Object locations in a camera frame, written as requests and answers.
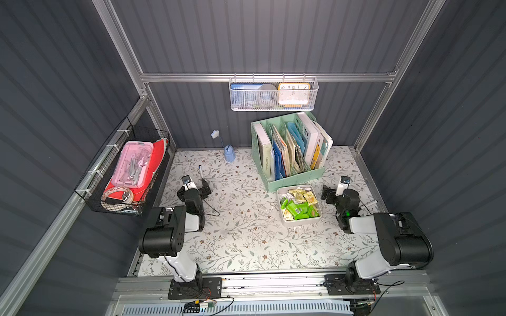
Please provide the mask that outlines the white cookie storage box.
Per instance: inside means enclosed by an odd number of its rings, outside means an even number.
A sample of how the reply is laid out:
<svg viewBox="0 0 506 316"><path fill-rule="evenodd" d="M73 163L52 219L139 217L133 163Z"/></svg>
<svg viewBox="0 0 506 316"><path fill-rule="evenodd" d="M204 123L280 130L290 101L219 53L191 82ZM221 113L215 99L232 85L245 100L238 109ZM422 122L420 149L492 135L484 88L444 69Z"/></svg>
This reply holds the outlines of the white cookie storage box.
<svg viewBox="0 0 506 316"><path fill-rule="evenodd" d="M309 184L279 188L276 198L283 226L312 225L322 219L322 208Z"/></svg>

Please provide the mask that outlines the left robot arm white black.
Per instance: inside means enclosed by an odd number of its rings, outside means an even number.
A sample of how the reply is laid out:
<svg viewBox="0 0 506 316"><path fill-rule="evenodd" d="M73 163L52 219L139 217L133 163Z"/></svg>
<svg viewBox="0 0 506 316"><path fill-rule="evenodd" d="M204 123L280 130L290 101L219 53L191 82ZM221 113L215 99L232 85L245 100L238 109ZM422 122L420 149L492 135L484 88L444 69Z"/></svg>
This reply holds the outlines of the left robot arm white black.
<svg viewBox="0 0 506 316"><path fill-rule="evenodd" d="M157 209L159 220L147 228L138 241L142 255L160 261L172 273L175 282L184 286L200 286L202 272L183 250L185 235L204 230L206 214L204 200L212 193L208 181L201 180L197 187L190 176L182 178L183 186L177 195L183 202L172 208Z"/></svg>

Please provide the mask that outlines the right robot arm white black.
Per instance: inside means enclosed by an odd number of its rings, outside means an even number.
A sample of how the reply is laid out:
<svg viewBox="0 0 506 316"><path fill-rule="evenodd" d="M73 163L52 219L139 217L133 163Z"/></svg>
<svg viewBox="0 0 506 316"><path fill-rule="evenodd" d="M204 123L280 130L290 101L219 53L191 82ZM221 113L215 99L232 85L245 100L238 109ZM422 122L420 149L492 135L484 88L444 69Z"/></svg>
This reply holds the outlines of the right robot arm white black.
<svg viewBox="0 0 506 316"><path fill-rule="evenodd" d="M335 207L335 218L347 234L375 234L378 249L347 267L345 284L373 281L391 271L422 269L432 262L434 248L409 212L359 215L362 201L353 189L322 187L321 199Z"/></svg>

